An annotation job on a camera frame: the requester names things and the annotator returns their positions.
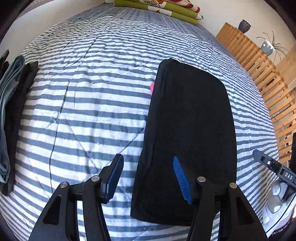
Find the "black clamp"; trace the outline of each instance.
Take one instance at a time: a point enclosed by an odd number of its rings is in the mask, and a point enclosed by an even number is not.
[[[235,183],[212,184],[204,177],[192,189],[196,212],[186,241],[210,241],[215,207],[220,205],[218,241],[268,241],[249,201]]]
[[[44,207],[29,241],[79,241],[77,201],[83,201],[87,240],[111,241],[101,204],[113,198],[123,165],[123,156],[116,154],[98,176],[74,185],[62,182]]]
[[[283,197],[284,201],[286,201],[290,195],[296,192],[296,174],[293,171],[257,149],[253,151],[253,157],[255,161],[266,166],[288,185]]]

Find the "bed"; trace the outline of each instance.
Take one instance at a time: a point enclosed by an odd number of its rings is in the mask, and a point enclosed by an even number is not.
[[[39,71],[21,120],[14,190],[0,195],[0,212],[19,240],[28,240],[59,183],[86,181],[116,153],[124,156],[124,169],[114,198],[103,206],[111,239],[186,239],[189,227],[130,217],[150,84],[166,58],[205,70],[225,85],[236,129],[237,184],[262,219],[276,177],[253,160],[252,152],[279,158],[269,113],[248,73],[202,26],[102,4],[51,27],[22,54],[26,62],[38,60]],[[80,240],[86,240],[80,202],[78,225]]]

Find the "folded towel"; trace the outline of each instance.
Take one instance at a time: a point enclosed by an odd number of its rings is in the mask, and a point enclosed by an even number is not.
[[[19,83],[24,66],[24,57],[21,55],[17,56],[0,80],[0,182],[2,183],[7,182],[10,173],[9,157],[4,132],[5,105]]]
[[[165,2],[162,0],[127,0],[127,1],[139,2],[139,3],[144,3],[144,4],[148,4],[148,5],[155,6],[155,7],[160,7],[160,8],[172,11],[172,12],[182,14],[187,17],[195,18],[197,20],[203,19],[203,16],[197,12],[193,12],[193,11],[186,9],[184,7],[181,7],[179,5],[176,5],[176,4],[173,4],[170,2]]]
[[[157,70],[146,119],[131,217],[191,225],[194,205],[182,195],[173,168],[175,156],[190,183],[190,177],[199,176],[214,184],[236,180],[237,142],[224,84],[206,71],[165,59]]]
[[[165,0],[166,2],[174,3],[184,8],[188,8],[194,12],[200,12],[200,8],[198,6],[193,5],[189,0]]]
[[[196,20],[194,18],[190,18],[188,16],[185,16],[185,15],[182,15],[182,14],[179,14],[176,12],[172,12],[172,11],[169,11],[166,9],[150,6],[150,5],[139,3],[139,2],[131,2],[131,1],[127,1],[127,0],[115,0],[113,5],[116,7],[133,7],[133,8],[149,10],[152,12],[158,12],[158,13],[162,13],[164,15],[171,16],[173,18],[183,20],[185,22],[188,22],[188,23],[191,23],[194,25],[198,25],[198,20]]]

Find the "plant pot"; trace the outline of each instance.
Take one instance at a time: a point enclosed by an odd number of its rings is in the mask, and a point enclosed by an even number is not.
[[[251,28],[251,25],[246,20],[242,20],[239,24],[238,30],[244,34],[248,32],[250,28]]]
[[[267,56],[271,55],[275,51],[274,47],[268,40],[263,42],[261,49]]]

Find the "potted plant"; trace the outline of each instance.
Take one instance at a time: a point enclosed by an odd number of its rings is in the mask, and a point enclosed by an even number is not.
[[[262,39],[264,39],[264,42],[263,42],[263,44],[262,44],[262,46],[261,46],[262,51],[263,51],[267,56],[271,55],[271,54],[275,51],[275,52],[276,52],[276,55],[277,55],[277,54],[279,55],[279,59],[280,59],[280,60],[281,60],[281,54],[283,54],[283,55],[284,55],[285,57],[287,57],[287,59],[290,61],[289,56],[288,56],[288,55],[286,54],[286,52],[285,52],[285,51],[288,52],[288,50],[287,50],[285,47],[281,46],[280,43],[277,43],[277,44],[275,43],[276,38],[275,38],[274,32],[272,31],[272,41],[270,41],[270,38],[269,38],[269,36],[268,36],[267,33],[263,33],[263,34],[267,35],[268,40],[265,39],[265,38],[263,38],[263,37],[257,37],[257,38],[262,38]]]

